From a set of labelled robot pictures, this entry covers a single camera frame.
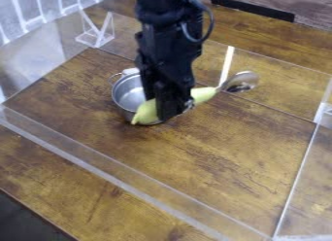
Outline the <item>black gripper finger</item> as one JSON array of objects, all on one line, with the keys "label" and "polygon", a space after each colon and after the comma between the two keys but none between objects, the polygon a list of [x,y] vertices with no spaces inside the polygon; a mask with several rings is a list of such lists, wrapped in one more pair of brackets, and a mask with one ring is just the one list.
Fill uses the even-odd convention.
[{"label": "black gripper finger", "polygon": [[157,81],[155,84],[155,93],[160,121],[168,121],[192,107],[193,98],[188,86]]},{"label": "black gripper finger", "polygon": [[143,65],[140,67],[140,78],[141,78],[141,85],[144,88],[145,99],[151,100],[155,98],[153,86],[155,86],[156,76],[155,76],[155,70],[147,65]]}]

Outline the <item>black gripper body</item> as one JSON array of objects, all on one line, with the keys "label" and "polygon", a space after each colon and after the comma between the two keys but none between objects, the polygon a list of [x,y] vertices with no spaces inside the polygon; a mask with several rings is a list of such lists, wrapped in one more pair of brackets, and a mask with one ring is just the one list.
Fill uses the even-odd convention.
[{"label": "black gripper body", "polygon": [[136,66],[155,70],[156,81],[189,88],[195,84],[192,63],[201,55],[203,44],[192,42],[179,24],[156,26],[143,24],[135,34],[137,42]]}]

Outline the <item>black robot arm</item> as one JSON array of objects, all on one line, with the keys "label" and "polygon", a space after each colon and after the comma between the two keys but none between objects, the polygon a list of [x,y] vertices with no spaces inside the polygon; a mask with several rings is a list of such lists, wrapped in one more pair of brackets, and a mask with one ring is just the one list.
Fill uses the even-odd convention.
[{"label": "black robot arm", "polygon": [[203,44],[191,41],[203,37],[203,11],[189,0],[136,0],[136,18],[141,30],[135,34],[144,93],[156,100],[157,118],[167,121],[192,104],[195,86],[192,63],[201,55]]}]

